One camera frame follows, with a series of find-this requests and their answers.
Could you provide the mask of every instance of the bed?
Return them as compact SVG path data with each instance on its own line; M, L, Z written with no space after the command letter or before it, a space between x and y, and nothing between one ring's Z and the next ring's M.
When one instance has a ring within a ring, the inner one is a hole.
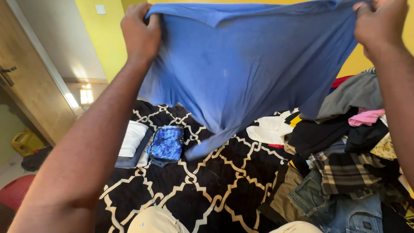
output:
M182 125L183 151L212 135L181 106L137 100L131 120L154 130ZM269 232L279 226L256 208L270 195L278 166L290 157L283 149L251 140L243 130L204 159L189 162L182 155L164 168L115 168L99 198L95 231L127 232L137 213L157 205L193 233Z

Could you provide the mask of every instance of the beige pants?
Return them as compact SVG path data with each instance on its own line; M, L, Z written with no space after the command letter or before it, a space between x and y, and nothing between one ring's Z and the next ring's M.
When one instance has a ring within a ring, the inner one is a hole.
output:
M295 221L270 233L322 233L314 225ZM131 222L128 233L189 233L187 228L168 211L152 206L141 211Z

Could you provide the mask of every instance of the blue t-shirt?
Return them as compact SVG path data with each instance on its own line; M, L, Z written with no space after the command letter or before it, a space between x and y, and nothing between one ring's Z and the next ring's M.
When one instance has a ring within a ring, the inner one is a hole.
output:
M188 151L206 156L254 120L299 107L316 117L353 51L358 0L292 5L155 4L162 44L138 97L183 105L214 136Z

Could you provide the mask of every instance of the wooden door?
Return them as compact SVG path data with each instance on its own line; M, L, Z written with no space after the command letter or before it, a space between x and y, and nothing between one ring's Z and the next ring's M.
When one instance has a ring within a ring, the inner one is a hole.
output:
M0 86L54 146L76 116L6 0L0 9Z

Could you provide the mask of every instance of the forearm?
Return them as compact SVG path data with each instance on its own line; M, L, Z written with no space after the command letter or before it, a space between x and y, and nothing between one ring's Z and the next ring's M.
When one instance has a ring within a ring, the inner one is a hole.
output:
M30 209L47 206L52 208L51 212L65 217L73 214L73 219L93 216L93 212L90 215L85 210L94 209L113 171L134 101L149 65L148 62L127 63L58 143L24 199L21 206L21 210L27 209L24 213L30 214ZM27 219L22 215L16 218Z
M394 150L414 187L414 57L403 43L384 45L372 55Z

